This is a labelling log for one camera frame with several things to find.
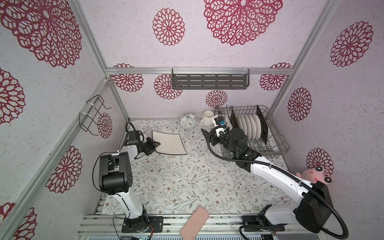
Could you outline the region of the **white square plate black rim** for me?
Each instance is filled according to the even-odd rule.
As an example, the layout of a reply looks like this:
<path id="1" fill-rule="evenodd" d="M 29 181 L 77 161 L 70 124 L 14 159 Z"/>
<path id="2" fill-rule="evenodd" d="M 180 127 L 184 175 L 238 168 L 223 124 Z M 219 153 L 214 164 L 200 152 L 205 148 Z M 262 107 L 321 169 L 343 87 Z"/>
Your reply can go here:
<path id="1" fill-rule="evenodd" d="M 158 153 L 164 155 L 183 156 L 187 151 L 183 145 L 180 134 L 166 134 L 153 131 L 153 140 L 160 143 Z"/>

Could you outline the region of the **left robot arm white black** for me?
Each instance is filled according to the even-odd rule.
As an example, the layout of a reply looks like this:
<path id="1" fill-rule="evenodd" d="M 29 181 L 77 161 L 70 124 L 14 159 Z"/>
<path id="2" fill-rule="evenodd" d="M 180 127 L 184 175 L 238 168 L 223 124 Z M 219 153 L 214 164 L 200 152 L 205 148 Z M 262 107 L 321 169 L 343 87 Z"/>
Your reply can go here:
<path id="1" fill-rule="evenodd" d="M 145 142 L 125 145 L 118 152 L 103 153 L 99 157 L 99 190 L 115 198 L 124 211 L 123 233 L 154 231 L 147 210 L 134 191 L 131 160 L 140 153 L 152 154 L 161 143 L 148 137 Z"/>

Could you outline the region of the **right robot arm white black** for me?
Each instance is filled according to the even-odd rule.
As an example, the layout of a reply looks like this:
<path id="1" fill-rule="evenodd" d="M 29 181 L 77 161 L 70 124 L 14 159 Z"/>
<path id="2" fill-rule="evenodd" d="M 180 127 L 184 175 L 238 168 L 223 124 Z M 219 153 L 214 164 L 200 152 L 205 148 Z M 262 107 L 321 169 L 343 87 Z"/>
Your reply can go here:
<path id="1" fill-rule="evenodd" d="M 321 166 L 302 174 L 291 174 L 274 165 L 248 146 L 241 129 L 230 129 L 221 116 L 213 119 L 215 127 L 202 130 L 210 152 L 217 158 L 236 163 L 283 190 L 297 204 L 295 207 L 267 208 L 265 218 L 274 226 L 298 223 L 312 233 L 325 231 L 324 225 L 334 208 L 327 185 L 332 179 Z"/>

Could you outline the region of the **white ceramic mug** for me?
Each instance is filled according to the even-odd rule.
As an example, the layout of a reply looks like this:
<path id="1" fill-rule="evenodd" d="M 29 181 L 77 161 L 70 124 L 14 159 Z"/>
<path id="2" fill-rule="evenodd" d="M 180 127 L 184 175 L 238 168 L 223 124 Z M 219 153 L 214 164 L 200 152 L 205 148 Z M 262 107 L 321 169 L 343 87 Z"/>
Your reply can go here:
<path id="1" fill-rule="evenodd" d="M 201 120 L 201 126 L 211 126 L 213 124 L 214 117 L 215 117 L 214 112 L 205 111 L 203 114 L 203 118 Z"/>

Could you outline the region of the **white twin bell alarm clock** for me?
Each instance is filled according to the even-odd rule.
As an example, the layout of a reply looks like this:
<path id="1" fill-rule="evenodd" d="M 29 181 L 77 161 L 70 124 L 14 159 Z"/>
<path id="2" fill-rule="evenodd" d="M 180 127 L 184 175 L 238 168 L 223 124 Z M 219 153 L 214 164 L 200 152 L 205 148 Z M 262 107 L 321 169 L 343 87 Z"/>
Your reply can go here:
<path id="1" fill-rule="evenodd" d="M 187 113 L 181 117 L 181 126 L 185 130 L 191 130 L 196 126 L 196 116 L 193 113 Z"/>

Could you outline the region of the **black square plate glossy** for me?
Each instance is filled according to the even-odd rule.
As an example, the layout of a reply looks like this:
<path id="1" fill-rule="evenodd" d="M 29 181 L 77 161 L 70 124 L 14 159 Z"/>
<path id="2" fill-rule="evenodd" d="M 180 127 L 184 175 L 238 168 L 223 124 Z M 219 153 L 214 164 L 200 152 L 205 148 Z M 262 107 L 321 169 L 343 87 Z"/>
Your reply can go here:
<path id="1" fill-rule="evenodd" d="M 267 122 L 266 122 L 266 119 L 260 109 L 260 107 L 257 105 L 257 116 L 259 117 L 259 120 L 261 122 L 261 138 L 262 138 L 262 141 L 264 142 L 264 144 L 267 144 L 268 142 L 268 132 L 269 132 L 269 128 L 268 128 L 268 125 L 267 125 Z"/>

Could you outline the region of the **pink phone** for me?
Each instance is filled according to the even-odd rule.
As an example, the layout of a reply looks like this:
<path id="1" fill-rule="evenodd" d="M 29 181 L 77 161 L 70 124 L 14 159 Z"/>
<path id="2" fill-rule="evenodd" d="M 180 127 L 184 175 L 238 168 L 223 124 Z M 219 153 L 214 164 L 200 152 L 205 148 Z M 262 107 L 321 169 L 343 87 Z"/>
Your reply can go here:
<path id="1" fill-rule="evenodd" d="M 204 208 L 198 207 L 180 231 L 183 240 L 194 240 L 208 218 L 209 213 Z"/>

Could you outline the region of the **pink pig plush toy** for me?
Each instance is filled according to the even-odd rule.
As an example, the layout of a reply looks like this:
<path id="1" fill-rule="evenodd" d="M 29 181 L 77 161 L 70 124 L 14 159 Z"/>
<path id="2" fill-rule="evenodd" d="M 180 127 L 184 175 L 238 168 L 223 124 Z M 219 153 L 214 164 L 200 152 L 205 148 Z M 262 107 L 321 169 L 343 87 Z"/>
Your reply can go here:
<path id="1" fill-rule="evenodd" d="M 322 166 L 317 166 L 313 169 L 307 169 L 302 174 L 296 173 L 295 175 L 314 184 L 316 182 L 322 182 L 325 185 L 328 185 L 333 181 L 330 177 L 325 176 L 325 170 Z"/>

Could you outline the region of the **grey wall shelf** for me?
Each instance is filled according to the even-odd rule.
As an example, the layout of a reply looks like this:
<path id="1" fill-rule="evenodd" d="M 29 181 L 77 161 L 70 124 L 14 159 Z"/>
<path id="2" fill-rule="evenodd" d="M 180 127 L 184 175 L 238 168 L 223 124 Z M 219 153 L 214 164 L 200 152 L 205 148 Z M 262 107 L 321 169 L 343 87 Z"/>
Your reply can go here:
<path id="1" fill-rule="evenodd" d="M 250 74 L 249 69 L 230 74 L 178 73 L 172 69 L 171 80 L 174 90 L 246 90 Z"/>

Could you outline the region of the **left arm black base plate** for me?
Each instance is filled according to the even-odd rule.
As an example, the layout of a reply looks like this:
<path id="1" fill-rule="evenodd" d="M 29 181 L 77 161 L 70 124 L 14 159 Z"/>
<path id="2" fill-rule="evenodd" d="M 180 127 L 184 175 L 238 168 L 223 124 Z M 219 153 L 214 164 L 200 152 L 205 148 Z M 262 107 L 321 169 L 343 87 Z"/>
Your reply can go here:
<path id="1" fill-rule="evenodd" d="M 122 233 L 161 233 L 163 231 L 164 217 L 138 217 L 124 219 Z"/>

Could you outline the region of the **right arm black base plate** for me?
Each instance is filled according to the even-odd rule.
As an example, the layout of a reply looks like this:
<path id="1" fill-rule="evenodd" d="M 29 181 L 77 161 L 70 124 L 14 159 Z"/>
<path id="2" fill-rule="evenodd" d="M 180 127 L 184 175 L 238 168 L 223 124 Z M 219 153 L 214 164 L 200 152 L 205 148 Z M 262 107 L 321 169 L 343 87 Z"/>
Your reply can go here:
<path id="1" fill-rule="evenodd" d="M 287 224 L 272 224 L 264 215 L 242 216 L 245 232 L 276 232 L 284 230 Z"/>

